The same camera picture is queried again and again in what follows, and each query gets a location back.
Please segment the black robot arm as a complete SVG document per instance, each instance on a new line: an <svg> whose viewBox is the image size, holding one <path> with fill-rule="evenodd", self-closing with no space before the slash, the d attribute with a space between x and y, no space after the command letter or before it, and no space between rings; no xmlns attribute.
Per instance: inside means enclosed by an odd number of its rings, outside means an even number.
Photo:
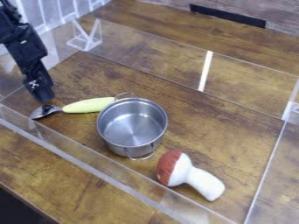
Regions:
<svg viewBox="0 0 299 224"><path fill-rule="evenodd" d="M23 84L38 102L55 97L52 77L43 64L48 51L30 23L21 22L21 14L8 0L0 0L0 44L13 57L21 74Z"/></svg>

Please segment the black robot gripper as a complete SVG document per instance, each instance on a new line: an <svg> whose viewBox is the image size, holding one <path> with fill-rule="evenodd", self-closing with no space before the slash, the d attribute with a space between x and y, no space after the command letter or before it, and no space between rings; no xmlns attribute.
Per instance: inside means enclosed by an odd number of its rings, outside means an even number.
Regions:
<svg viewBox="0 0 299 224"><path fill-rule="evenodd" d="M48 55L42 38L30 24L15 27L4 36L3 44L25 75L23 84L38 102L55 97L52 77L42 62Z"/></svg>

